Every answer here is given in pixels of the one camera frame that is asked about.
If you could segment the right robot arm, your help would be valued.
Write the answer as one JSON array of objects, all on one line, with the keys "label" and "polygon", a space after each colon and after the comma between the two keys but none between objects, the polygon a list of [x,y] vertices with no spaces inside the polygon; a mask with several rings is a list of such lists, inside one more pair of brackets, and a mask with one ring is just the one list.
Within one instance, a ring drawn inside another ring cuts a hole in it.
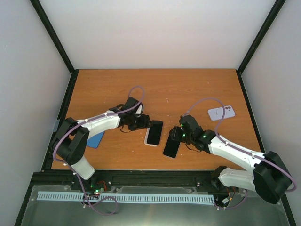
[{"label": "right robot arm", "polygon": [[211,174],[215,189],[243,188],[276,204],[293,184],[291,174],[275,152],[261,153],[239,146],[216,131],[203,130],[191,115],[182,116],[179,124],[170,130],[171,140],[193,145],[198,151],[222,157],[241,167],[241,170],[218,167]]}]

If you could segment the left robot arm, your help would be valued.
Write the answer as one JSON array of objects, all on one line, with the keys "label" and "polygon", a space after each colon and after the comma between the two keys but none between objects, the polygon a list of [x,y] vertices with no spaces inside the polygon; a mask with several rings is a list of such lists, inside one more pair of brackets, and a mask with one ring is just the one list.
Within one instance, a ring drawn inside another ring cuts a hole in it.
[{"label": "left robot arm", "polygon": [[130,131],[151,126],[149,115],[143,114],[143,104],[129,97],[125,104],[119,104],[108,111],[84,120],[67,118],[50,142],[53,158],[70,166],[79,175],[86,189],[94,189],[98,184],[95,169],[85,158],[85,148],[90,138],[110,129],[128,126]]}]

